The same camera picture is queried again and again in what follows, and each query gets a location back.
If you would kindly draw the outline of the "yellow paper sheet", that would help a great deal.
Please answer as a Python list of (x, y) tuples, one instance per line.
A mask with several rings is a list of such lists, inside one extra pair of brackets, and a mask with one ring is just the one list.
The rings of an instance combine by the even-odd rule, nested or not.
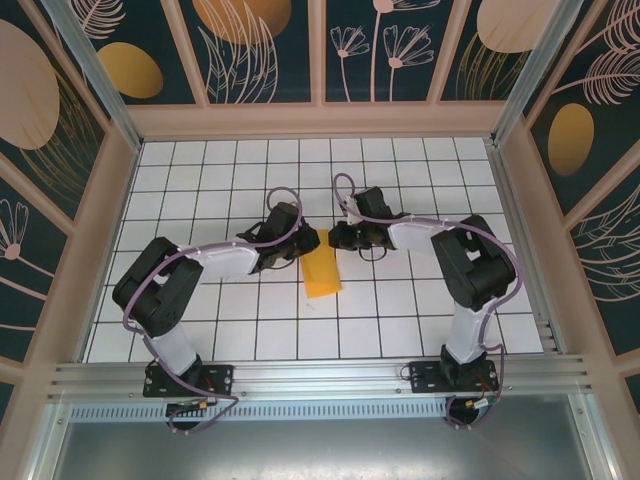
[(335, 251), (329, 244), (329, 231), (319, 230), (318, 236), (319, 246), (300, 259), (305, 292), (309, 299), (342, 290)]

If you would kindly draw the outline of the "grey metal sheet panel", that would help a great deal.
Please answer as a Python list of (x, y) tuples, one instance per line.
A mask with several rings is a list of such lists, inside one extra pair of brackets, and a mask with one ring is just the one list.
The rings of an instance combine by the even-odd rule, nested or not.
[(67, 406), (33, 480), (623, 480), (566, 395), (501, 400), (479, 427), (437, 417), (222, 421), (190, 436)]

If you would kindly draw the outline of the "perforated metal strip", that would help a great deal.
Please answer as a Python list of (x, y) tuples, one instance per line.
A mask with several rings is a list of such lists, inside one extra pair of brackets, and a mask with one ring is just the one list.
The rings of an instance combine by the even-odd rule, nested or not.
[[(166, 422), (175, 406), (148, 404), (77, 404), (70, 414), (72, 423)], [(224, 421), (339, 420), (377, 418), (428, 418), (445, 415), (445, 403), (429, 399), (406, 401), (244, 401), (233, 407)]]

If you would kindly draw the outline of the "aluminium side rail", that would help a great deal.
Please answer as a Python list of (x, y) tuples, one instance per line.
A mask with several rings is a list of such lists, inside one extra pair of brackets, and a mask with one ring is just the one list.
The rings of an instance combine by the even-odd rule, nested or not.
[(566, 353), (564, 340), (554, 318), (554, 311), (547, 298), (547, 288), (541, 276), (539, 262), (533, 248), (524, 212), (519, 204), (515, 184), (508, 172), (499, 148), (486, 147), (489, 163), (495, 178), (507, 224), (515, 248), (516, 257), (523, 270), (525, 287), (543, 349), (546, 353)]

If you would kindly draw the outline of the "long aluminium mounting rail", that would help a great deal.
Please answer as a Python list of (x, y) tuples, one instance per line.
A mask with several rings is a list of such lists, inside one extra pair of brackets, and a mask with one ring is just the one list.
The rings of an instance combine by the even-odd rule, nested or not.
[[(409, 358), (318, 361), (240, 361), (232, 394), (246, 400), (324, 400), (407, 397)], [(51, 402), (138, 402), (145, 363), (77, 363), (54, 369)], [(591, 390), (578, 355), (508, 355), (504, 395), (573, 394)]]

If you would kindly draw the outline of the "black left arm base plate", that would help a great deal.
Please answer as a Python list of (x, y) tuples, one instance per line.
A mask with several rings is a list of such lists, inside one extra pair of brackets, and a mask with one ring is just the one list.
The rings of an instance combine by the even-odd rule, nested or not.
[[(222, 395), (230, 395), (233, 382), (232, 365), (202, 365), (189, 369), (181, 379), (193, 387)], [(157, 364), (145, 369), (142, 395), (145, 398), (187, 398), (197, 393), (176, 383)]]

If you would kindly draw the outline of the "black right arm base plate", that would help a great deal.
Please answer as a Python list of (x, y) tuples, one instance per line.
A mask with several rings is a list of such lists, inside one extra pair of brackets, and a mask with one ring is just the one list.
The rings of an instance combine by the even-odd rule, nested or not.
[(480, 359), (462, 366), (416, 361), (408, 367), (413, 393), (481, 393), (484, 386), (490, 391), (497, 391), (499, 387), (498, 372), (491, 360)]

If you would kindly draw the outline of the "aluminium corner post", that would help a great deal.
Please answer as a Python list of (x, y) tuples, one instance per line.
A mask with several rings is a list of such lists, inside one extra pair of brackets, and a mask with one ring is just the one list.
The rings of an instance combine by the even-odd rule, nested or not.
[(491, 132), (491, 145), (498, 149), (507, 140), (576, 21), (584, 0), (558, 0), (537, 43), (512, 88)]
[(126, 17), (123, 0), (38, 0), (46, 10), (127, 144), (138, 153), (141, 137), (121, 94), (99, 59), (93, 40), (107, 40)]

